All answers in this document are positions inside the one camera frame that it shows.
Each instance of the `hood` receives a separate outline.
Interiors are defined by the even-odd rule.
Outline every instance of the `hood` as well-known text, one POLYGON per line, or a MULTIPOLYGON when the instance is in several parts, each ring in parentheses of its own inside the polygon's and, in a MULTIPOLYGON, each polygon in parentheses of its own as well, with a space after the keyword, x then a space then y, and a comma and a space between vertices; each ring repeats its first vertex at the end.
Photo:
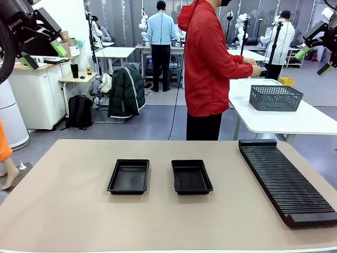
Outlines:
POLYGON ((187 32, 189 27, 193 11, 196 12, 200 9, 210 9, 213 10, 213 7, 205 0, 199 0, 197 7, 195 8, 196 1, 194 0, 190 5, 184 5, 181 9, 180 14, 178 15, 178 27, 182 30, 187 32))
POLYGON ((281 28, 281 32, 284 34, 290 34, 294 31, 294 26, 291 22, 283 22, 283 26, 281 28))

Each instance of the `orange pants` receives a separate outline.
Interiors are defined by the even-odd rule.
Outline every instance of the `orange pants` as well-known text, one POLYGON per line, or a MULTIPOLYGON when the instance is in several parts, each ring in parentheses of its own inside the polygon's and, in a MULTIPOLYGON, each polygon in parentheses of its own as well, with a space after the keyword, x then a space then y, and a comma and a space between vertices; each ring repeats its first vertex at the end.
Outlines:
POLYGON ((13 153, 13 150, 9 147, 6 139, 6 134, 2 122, 0 120, 0 162, 5 161, 13 153))

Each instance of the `hand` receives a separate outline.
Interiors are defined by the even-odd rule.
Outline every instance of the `hand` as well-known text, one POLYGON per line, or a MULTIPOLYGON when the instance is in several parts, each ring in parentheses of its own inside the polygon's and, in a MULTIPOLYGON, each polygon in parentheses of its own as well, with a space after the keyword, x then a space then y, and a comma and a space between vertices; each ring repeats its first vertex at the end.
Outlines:
POLYGON ((251 65, 257 65, 256 61, 254 59, 250 59, 250 58, 244 58, 243 61, 242 61, 242 64, 245 64, 245 63, 249 63, 251 65))
POLYGON ((257 65, 253 65, 253 73, 251 75, 252 78, 259 77, 261 75, 261 67, 257 65))

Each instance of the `black pants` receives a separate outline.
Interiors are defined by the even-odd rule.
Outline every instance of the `black pants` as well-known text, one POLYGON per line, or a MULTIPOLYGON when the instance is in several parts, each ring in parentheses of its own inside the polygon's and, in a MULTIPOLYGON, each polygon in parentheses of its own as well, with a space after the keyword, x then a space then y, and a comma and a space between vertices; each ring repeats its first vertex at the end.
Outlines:
MULTIPOLYGON (((265 66, 265 68, 267 69, 267 72, 268 72, 269 64, 265 63, 264 66, 265 66)), ((269 76, 266 76, 265 78, 274 79, 274 80, 278 81, 279 75, 280 75, 281 70, 282 70, 282 67, 283 67, 282 65, 272 64, 271 67, 270 67, 269 76)))
POLYGON ((163 68, 163 90, 169 88, 170 45, 152 45, 153 88, 159 89, 160 67, 163 68))
POLYGON ((193 117, 187 113, 186 141, 217 141, 222 114, 193 117))

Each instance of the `man in blue shirt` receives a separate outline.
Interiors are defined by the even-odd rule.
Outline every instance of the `man in blue shirt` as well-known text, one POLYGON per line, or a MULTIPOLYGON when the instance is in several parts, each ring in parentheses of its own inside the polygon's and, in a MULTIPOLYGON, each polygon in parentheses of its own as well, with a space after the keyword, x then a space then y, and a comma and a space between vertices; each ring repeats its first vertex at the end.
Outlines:
POLYGON ((160 0, 157 3, 158 13, 148 21, 147 36, 152 49, 153 87, 152 91, 159 91, 160 67, 163 68, 163 92, 169 91, 169 66, 171 55, 171 41, 175 39, 173 19, 165 14, 166 4, 160 0))

